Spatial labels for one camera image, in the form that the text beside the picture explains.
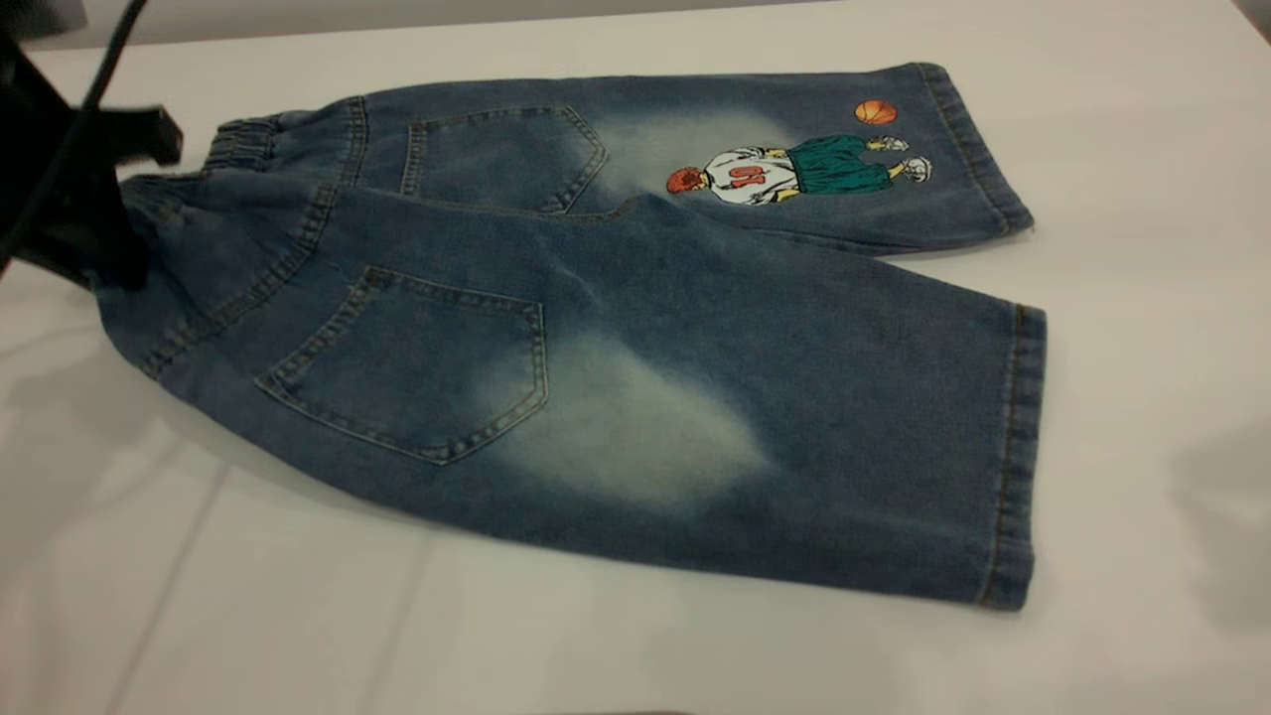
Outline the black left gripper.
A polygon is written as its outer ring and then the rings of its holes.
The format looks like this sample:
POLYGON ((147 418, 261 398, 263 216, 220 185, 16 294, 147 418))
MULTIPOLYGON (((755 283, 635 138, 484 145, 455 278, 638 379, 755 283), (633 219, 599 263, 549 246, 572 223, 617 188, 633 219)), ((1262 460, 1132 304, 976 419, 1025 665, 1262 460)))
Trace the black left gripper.
MULTIPOLYGON (((150 248, 107 166, 78 149, 80 113, 13 38, 3 39, 1 60, 4 271, 28 262, 72 284, 144 288, 150 248)), ((99 113, 99 154, 113 166, 177 166, 183 152, 186 132, 164 107, 99 113)))

